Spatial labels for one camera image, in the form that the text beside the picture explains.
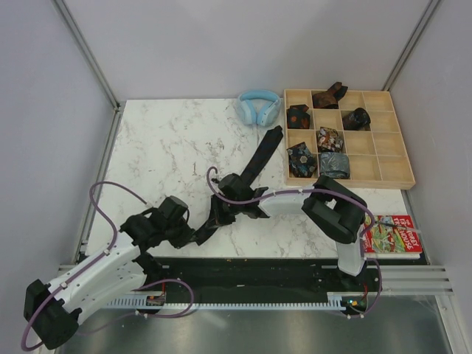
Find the dark blue striped tie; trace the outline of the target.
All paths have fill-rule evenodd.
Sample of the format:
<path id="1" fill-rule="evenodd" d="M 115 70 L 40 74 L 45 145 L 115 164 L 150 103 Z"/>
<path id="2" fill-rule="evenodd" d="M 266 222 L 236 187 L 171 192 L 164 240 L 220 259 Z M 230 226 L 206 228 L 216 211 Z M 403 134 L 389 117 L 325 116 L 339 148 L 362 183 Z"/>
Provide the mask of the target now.
<path id="1" fill-rule="evenodd" d="M 256 149 L 249 163 L 243 172 L 239 175 L 249 186 L 255 181 L 256 177 L 262 172 L 268 161 L 274 154 L 279 143 L 283 138 L 282 127 L 276 126 L 265 133 L 261 143 Z M 219 199 L 222 199 L 220 193 L 216 193 Z M 208 218 L 206 222 L 198 228 L 192 236 L 192 241 L 199 246 L 205 243 L 220 227 L 208 227 Z"/>

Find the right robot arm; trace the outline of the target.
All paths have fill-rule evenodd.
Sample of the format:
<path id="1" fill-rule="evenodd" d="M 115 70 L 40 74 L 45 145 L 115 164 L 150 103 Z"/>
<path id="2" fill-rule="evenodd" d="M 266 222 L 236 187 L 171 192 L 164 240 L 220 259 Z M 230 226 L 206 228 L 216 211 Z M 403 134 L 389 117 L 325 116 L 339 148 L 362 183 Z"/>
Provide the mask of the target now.
<path id="1" fill-rule="evenodd" d="M 267 189 L 258 194 L 250 188 L 233 184 L 228 177 L 220 180 L 217 189 L 211 180 L 207 183 L 222 203 L 239 209 L 241 213 L 254 214 L 256 218 L 307 216 L 336 243 L 339 285 L 351 291 L 364 282 L 366 260 L 361 250 L 361 237 L 373 227 L 372 223 L 364 225 L 366 218 L 373 219 L 373 213 L 365 200 L 342 184 L 321 176 L 309 187 Z"/>

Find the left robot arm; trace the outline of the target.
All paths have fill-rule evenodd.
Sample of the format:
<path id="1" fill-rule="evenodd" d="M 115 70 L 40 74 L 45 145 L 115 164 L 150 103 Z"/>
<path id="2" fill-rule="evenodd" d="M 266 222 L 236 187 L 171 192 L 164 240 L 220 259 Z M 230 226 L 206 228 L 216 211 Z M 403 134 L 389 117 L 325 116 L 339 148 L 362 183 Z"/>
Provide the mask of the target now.
<path id="1" fill-rule="evenodd" d="M 178 245 L 188 240 L 193 232 L 187 224 L 188 215 L 188 206 L 182 200 L 167 197 L 158 207 L 132 215 L 121 227 L 113 227 L 110 243 L 65 274 L 48 283 L 30 283 L 24 300 L 28 324 L 22 349 L 56 349 L 111 300 L 130 291 L 159 287 L 162 266 L 148 250 L 164 240 Z M 27 345 L 30 331 L 40 339 L 38 345 Z"/>

